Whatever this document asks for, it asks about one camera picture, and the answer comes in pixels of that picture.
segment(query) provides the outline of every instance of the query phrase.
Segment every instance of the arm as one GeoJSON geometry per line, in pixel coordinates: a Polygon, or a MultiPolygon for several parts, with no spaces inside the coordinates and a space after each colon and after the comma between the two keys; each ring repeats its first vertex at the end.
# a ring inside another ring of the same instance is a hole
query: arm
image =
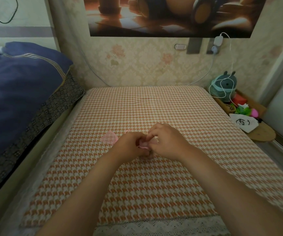
{"type": "Polygon", "coordinates": [[[121,164],[149,151],[139,149],[136,141],[146,136],[128,132],[102,156],[77,189],[37,233],[37,236],[92,235],[108,186],[121,164]]]}
{"type": "Polygon", "coordinates": [[[208,194],[233,235],[283,235],[283,212],[227,173],[203,151],[189,144],[168,124],[156,124],[147,140],[159,155],[179,161],[208,194]]]}

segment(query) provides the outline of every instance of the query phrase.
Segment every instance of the wall switch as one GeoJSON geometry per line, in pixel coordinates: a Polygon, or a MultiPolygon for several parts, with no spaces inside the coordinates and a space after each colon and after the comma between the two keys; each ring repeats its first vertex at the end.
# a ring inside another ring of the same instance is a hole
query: wall switch
{"type": "Polygon", "coordinates": [[[211,51],[211,48],[214,46],[214,40],[215,40],[215,38],[209,39],[209,42],[208,42],[208,45],[207,45],[207,51],[206,51],[206,54],[208,54],[208,55],[214,54],[214,52],[211,51]]]}
{"type": "Polygon", "coordinates": [[[190,37],[187,45],[187,54],[199,54],[203,38],[190,37]]]}

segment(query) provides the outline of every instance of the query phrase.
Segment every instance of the left hand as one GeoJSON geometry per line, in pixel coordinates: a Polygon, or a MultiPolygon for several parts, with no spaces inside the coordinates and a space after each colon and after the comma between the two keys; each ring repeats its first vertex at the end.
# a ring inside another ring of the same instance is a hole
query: left hand
{"type": "Polygon", "coordinates": [[[109,153],[119,160],[120,164],[130,162],[139,156],[148,156],[149,150],[138,148],[139,140],[146,140],[142,132],[127,132],[112,146],[109,153]]]}

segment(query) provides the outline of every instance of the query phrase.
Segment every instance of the orange houndstooth pattern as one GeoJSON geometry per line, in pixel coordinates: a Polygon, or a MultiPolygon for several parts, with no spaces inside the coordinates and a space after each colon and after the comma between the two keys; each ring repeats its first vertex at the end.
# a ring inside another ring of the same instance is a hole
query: orange houndstooth pattern
{"type": "MultiPolygon", "coordinates": [[[[157,122],[176,127],[220,166],[283,210],[283,172],[200,87],[92,89],[65,143],[24,214],[41,226],[111,147],[109,130],[147,132],[157,122]]],[[[159,156],[122,165],[105,196],[98,225],[217,215],[198,182],[179,163],[159,156]]]]}

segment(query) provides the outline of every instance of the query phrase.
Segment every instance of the hand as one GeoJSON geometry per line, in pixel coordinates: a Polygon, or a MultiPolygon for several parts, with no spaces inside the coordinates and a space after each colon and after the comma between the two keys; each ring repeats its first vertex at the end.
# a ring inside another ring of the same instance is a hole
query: hand
{"type": "Polygon", "coordinates": [[[150,148],[164,158],[180,161],[182,153],[195,148],[184,136],[169,124],[157,123],[152,126],[146,137],[150,141],[153,137],[158,137],[158,144],[149,143],[150,148]]]}
{"type": "Polygon", "coordinates": [[[139,156],[148,156],[149,150],[138,148],[139,140],[146,139],[142,132],[127,132],[109,150],[112,157],[116,157],[120,164],[130,162],[139,156]]]}

